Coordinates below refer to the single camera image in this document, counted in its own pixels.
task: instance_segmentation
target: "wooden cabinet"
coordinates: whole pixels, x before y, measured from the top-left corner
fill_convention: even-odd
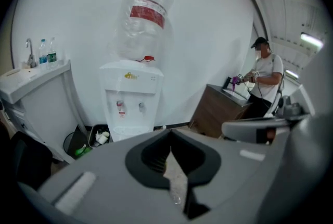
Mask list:
[[[241,119],[249,105],[247,100],[236,98],[222,87],[207,84],[190,125],[195,125],[199,133],[218,138],[222,123]]]

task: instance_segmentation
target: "drip tray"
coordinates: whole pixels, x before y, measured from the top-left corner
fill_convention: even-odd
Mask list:
[[[149,128],[147,126],[140,126],[140,127],[115,127],[113,129],[115,133],[118,135],[124,135],[124,136],[137,136],[143,133],[146,133],[149,131]]]

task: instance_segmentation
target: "man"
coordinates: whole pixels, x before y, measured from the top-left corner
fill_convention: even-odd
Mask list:
[[[263,117],[275,100],[284,73],[281,57],[272,54],[268,41],[259,37],[251,46],[260,58],[253,69],[244,77],[244,81],[255,83],[249,101],[252,102],[243,118]]]

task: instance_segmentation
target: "ceiling light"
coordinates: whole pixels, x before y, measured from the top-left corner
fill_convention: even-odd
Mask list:
[[[319,48],[322,48],[323,45],[324,45],[324,43],[321,40],[319,40],[315,37],[312,37],[311,35],[308,35],[308,34],[303,33],[303,32],[301,34],[301,39],[308,42],[308,43],[311,43],[311,44],[313,44],[313,45],[315,45]]]
[[[298,75],[297,75],[296,73],[294,73],[294,72],[292,72],[292,71],[290,71],[290,70],[286,70],[286,72],[287,72],[289,75],[293,76],[294,78],[298,79]]]

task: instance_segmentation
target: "countertop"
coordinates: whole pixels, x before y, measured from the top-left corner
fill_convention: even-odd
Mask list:
[[[216,85],[211,85],[211,84],[207,84],[208,87],[214,89],[215,91],[223,94],[224,96],[228,97],[231,101],[233,101],[234,103],[236,103],[238,106],[240,107],[245,107],[249,104],[252,104],[251,102],[249,102],[248,100],[240,100],[238,98],[236,98],[235,96],[225,92],[221,86],[216,86]]]

